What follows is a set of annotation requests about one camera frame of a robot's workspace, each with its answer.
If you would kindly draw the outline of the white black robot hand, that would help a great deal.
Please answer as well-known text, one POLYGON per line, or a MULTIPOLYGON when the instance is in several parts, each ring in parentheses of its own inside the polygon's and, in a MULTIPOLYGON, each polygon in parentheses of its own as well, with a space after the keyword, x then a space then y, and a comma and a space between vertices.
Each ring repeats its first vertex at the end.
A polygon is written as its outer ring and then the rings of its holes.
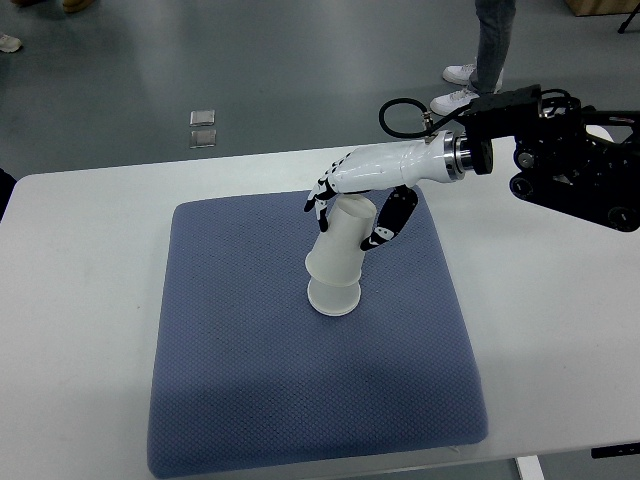
POLYGON ((331 164, 309 192, 304 210, 313 210, 321 232, 329 230, 327 204, 339 194, 390 192, 377 223, 360 249, 368 251, 395 238, 418 204, 413 186, 420 180, 451 183, 472 168, 466 138, 453 132, 431 140, 359 147, 331 164))

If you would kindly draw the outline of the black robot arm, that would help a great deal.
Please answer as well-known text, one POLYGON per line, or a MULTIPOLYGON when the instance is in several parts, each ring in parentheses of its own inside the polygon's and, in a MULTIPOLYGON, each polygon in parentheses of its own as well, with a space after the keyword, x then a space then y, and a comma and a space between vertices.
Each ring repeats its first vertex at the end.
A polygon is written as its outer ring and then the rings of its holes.
POLYGON ((531 85, 477 98, 456 119, 479 174, 493 168, 490 141, 513 137, 516 198, 613 230, 638 229, 638 112, 598 110, 565 90, 531 85))

